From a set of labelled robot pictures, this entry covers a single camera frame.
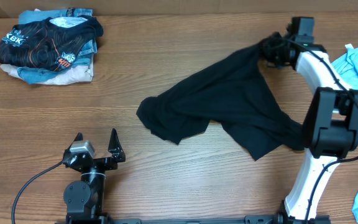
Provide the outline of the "black t-shirt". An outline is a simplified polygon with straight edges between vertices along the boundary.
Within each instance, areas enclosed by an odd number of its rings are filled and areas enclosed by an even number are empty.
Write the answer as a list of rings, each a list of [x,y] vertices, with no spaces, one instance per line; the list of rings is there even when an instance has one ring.
[[[137,116],[150,132],[179,144],[217,121],[254,160],[281,145],[304,149],[301,124],[284,113],[259,71],[253,45],[144,99]]]

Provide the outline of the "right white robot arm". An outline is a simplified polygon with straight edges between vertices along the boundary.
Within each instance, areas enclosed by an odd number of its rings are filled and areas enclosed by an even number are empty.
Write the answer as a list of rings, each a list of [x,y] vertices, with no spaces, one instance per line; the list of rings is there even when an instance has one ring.
[[[335,71],[321,45],[310,36],[274,33],[260,42],[261,53],[276,67],[291,65],[307,82],[313,99],[301,129],[305,155],[290,193],[275,215],[248,215],[246,223],[330,223],[317,206],[339,164],[358,146],[358,90]]]

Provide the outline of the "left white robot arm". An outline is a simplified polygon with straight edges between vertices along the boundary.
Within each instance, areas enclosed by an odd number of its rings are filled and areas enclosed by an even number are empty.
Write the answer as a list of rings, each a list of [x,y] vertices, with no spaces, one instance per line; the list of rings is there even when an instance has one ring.
[[[63,153],[62,164],[81,174],[81,179],[67,185],[63,199],[67,206],[66,223],[112,223],[104,211],[106,172],[116,170],[126,155],[113,129],[108,144],[109,157],[95,158],[95,149],[89,140],[78,133]]]

